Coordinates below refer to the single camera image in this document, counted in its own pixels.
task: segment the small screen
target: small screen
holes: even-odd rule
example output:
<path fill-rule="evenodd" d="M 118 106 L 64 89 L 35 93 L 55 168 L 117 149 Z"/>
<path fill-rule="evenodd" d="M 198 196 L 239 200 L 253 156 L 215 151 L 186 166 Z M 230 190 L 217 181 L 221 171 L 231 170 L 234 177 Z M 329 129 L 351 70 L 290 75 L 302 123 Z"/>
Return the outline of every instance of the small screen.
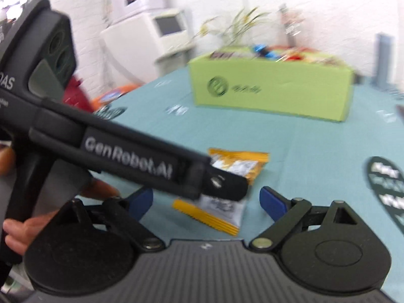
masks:
<path fill-rule="evenodd" d="M 155 18 L 155 20 L 162 36 L 182 31 L 182 28 L 179 25 L 177 18 L 175 16 Z"/>

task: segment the table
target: table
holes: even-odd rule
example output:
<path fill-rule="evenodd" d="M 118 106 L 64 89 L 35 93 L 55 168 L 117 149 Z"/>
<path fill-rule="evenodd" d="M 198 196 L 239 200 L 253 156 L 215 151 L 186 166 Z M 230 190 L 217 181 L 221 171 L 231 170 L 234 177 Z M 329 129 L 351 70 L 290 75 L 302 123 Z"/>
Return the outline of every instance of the table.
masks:
<path fill-rule="evenodd" d="M 196 107 L 187 69 L 177 70 L 112 103 L 127 107 L 113 121 L 206 153 L 210 147 L 269 152 L 271 161 L 255 181 L 239 238 L 249 242 L 273 221 L 259 205 L 268 185 L 287 198 L 304 197 L 314 205 L 345 200 L 389 249 L 393 264 L 383 290 L 404 302 L 404 235 L 367 185 L 365 163 L 381 156 L 404 168 L 404 123 L 397 101 L 370 85 L 356 86 L 344 123 L 237 109 Z M 188 107 L 183 115 L 167 108 Z M 99 178 L 129 195 L 139 186 L 108 174 Z M 155 191 L 155 202 L 142 223 L 167 243 L 171 239 L 229 239 L 171 207 L 175 197 Z"/>

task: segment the light green box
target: light green box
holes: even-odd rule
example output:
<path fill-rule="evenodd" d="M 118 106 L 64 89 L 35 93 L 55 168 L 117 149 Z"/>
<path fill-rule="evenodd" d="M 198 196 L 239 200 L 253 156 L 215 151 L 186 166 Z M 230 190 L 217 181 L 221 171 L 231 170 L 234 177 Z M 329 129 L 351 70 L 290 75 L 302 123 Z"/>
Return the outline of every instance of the light green box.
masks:
<path fill-rule="evenodd" d="M 189 69 L 197 105 L 344 121 L 351 103 L 354 72 L 348 66 L 261 58 L 220 60 L 207 54 L 191 60 Z"/>

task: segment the blue object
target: blue object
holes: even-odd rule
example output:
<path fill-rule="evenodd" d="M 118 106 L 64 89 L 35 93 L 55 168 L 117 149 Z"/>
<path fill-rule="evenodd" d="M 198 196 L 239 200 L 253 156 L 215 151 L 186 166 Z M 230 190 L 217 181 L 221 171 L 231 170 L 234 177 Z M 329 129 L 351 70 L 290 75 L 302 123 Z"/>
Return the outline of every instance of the blue object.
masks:
<path fill-rule="evenodd" d="M 391 69 L 392 49 L 393 38 L 382 33 L 377 34 L 376 74 L 373 84 L 379 90 L 387 90 L 389 88 L 388 81 Z"/>
<path fill-rule="evenodd" d="M 262 209 L 268 213 L 271 219 L 275 222 L 284 216 L 288 211 L 286 204 L 270 191 L 266 190 L 265 187 L 259 192 L 259 203 Z"/>
<path fill-rule="evenodd" d="M 271 60 L 278 60 L 280 58 L 280 56 L 278 56 L 276 53 L 273 53 L 272 51 L 270 51 L 265 55 L 265 58 L 268 58 Z"/>
<path fill-rule="evenodd" d="M 120 89 L 115 89 L 101 97 L 100 102 L 107 103 L 111 100 L 118 99 L 120 96 L 122 96 L 122 91 Z"/>
<path fill-rule="evenodd" d="M 257 44 L 253 46 L 254 52 L 260 52 L 262 49 L 265 49 L 267 46 L 265 44 Z"/>
<path fill-rule="evenodd" d="M 142 187 L 125 200 L 129 202 L 129 215 L 140 221 L 153 205 L 153 189 Z"/>

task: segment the metal screw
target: metal screw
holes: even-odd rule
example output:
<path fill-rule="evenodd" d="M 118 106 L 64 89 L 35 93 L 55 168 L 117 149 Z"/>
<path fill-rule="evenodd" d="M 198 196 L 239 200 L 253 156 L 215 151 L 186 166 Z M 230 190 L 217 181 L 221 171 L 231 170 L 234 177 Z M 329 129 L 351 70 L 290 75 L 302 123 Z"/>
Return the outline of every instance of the metal screw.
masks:
<path fill-rule="evenodd" d="M 146 249 L 157 249 L 160 248 L 163 245 L 163 243 L 158 238 L 147 238 L 143 240 L 142 245 Z"/>
<path fill-rule="evenodd" d="M 222 187 L 222 181 L 216 177 L 211 178 L 211 182 L 217 189 Z"/>
<path fill-rule="evenodd" d="M 269 248 L 269 247 L 271 247 L 273 245 L 273 242 L 272 242 L 272 240 L 270 240 L 268 238 L 255 238 L 252 241 L 252 245 L 255 248 L 259 248 L 259 249 L 261 249 L 261 248 Z"/>

